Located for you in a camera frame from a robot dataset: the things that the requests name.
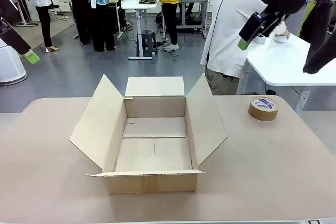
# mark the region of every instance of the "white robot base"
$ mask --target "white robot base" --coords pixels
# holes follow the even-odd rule
[[[27,78],[19,54],[0,39],[0,86],[13,85]]]

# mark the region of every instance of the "packing tape roll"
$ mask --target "packing tape roll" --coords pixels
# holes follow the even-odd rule
[[[248,113],[261,121],[272,121],[277,117],[279,105],[268,97],[254,97],[251,100]]]

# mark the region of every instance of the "chair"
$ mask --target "chair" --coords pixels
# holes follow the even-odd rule
[[[56,19],[67,21],[67,18],[65,17],[64,12],[61,10],[59,5],[52,4],[48,7],[48,9],[54,13]]]
[[[157,56],[157,44],[155,38],[155,32],[151,30],[143,30],[141,31],[142,37],[142,50],[144,57],[152,57],[152,63],[156,63]],[[139,56],[139,39],[137,39],[137,53],[136,56]]]

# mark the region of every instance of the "khaki pants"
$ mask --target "khaki pants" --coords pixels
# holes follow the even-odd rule
[[[222,73],[206,69],[206,80],[208,81],[212,95],[235,95],[239,79],[226,76]]]

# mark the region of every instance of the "computer equipment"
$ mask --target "computer equipment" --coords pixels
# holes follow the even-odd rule
[[[155,4],[156,0],[140,0],[139,4]]]

